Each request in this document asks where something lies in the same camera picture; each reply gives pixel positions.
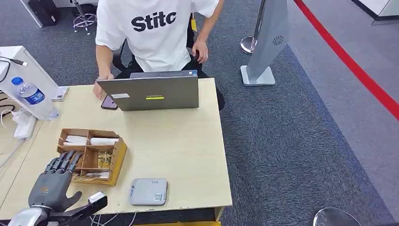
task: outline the qr code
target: qr code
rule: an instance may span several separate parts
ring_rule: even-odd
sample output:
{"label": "qr code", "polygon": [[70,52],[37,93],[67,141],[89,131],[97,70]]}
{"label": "qr code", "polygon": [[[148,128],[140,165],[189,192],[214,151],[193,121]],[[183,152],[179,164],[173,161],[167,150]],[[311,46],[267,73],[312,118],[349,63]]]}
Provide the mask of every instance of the qr code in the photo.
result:
{"label": "qr code", "polygon": [[162,194],[155,194],[154,201],[161,201]]}

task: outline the person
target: person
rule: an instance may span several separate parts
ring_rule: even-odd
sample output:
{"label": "person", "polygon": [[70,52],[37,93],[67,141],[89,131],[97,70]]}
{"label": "person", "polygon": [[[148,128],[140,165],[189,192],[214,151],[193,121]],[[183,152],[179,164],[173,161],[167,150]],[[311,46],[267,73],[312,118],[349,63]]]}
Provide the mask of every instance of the person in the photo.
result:
{"label": "person", "polygon": [[[134,60],[129,64],[129,70],[118,78],[129,77],[132,72],[180,70],[198,70],[199,78],[207,77],[201,64],[208,60],[207,39],[222,7],[223,0],[99,0],[96,34],[98,79],[114,79],[111,74],[112,50],[119,49],[125,39]],[[192,55],[198,54],[197,62],[186,47],[187,26],[193,12],[206,17],[192,47]],[[93,92],[101,98],[97,82]],[[221,109],[218,90],[217,96]]]}

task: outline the white t-shirt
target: white t-shirt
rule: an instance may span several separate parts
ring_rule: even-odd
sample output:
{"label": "white t-shirt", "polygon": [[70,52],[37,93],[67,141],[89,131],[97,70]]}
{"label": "white t-shirt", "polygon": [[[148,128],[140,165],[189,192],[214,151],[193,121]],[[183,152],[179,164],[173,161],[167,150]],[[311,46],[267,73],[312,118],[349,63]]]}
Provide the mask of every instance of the white t-shirt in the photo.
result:
{"label": "white t-shirt", "polygon": [[186,48],[191,12],[211,17],[219,0],[99,0],[96,44],[129,48],[145,72],[179,71],[190,56]]}

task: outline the laptop lid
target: laptop lid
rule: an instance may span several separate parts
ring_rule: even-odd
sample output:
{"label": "laptop lid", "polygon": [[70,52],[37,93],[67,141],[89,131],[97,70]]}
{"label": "laptop lid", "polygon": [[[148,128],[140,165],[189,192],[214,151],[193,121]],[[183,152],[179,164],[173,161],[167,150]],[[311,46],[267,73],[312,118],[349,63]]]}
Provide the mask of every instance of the laptop lid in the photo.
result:
{"label": "laptop lid", "polygon": [[197,71],[131,73],[129,79],[97,83],[123,111],[196,108]]}

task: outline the black cable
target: black cable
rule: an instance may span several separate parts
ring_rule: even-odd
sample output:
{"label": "black cable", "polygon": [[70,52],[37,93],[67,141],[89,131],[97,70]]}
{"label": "black cable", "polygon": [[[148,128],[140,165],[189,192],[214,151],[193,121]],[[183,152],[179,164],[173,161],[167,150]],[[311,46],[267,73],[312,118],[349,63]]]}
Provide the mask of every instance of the black cable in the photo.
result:
{"label": "black cable", "polygon": [[[8,64],[7,70],[6,70],[6,74],[4,75],[4,78],[0,80],[0,83],[3,82],[3,81],[7,78],[8,72],[9,72],[10,67],[11,67],[11,63],[10,63],[10,62],[14,62],[14,63],[16,63],[16,64],[18,64],[18,65],[22,65],[22,66],[27,66],[27,65],[28,65],[27,62],[24,62],[24,61],[21,61],[21,60],[15,60],[15,59],[7,58],[7,57],[4,57],[4,56],[2,56],[2,57],[0,56],[0,58],[9,60],[9,61],[0,60],[0,62],[6,62],[6,63]],[[2,99],[0,99],[0,101],[4,101],[4,100],[7,100],[7,99],[8,99],[8,98],[2,98]],[[12,110],[12,111],[15,110],[15,105],[0,105],[0,107],[11,107],[11,110]],[[11,113],[11,112],[7,112],[7,113],[3,114],[1,117],[4,117],[4,116],[6,116],[6,115],[8,115],[8,114],[10,114],[10,113]]]}
{"label": "black cable", "polygon": [[8,72],[9,72],[10,67],[11,67],[11,63],[10,63],[9,61],[5,61],[5,60],[0,60],[0,61],[6,62],[6,63],[8,64],[7,70],[6,70],[6,74],[4,75],[4,78],[0,80],[0,82],[3,82],[3,81],[6,79],[7,75],[8,75]]}
{"label": "black cable", "polygon": [[[9,61],[5,61],[5,60],[0,60],[0,61],[8,63],[7,70],[6,70],[6,74],[4,75],[4,78],[0,80],[0,82],[3,82],[3,81],[7,78],[8,72],[9,72],[10,67],[11,67],[11,63],[10,63]],[[1,102],[1,101],[4,101],[4,100],[7,100],[7,98],[2,98],[2,99],[0,99],[0,102]],[[11,110],[12,110],[12,111],[15,109],[15,105],[0,105],[0,107],[11,107]],[[7,112],[7,113],[3,114],[3,115],[1,115],[1,117],[4,117],[4,116],[6,116],[6,115],[8,115],[8,114],[11,114],[11,112]]]}

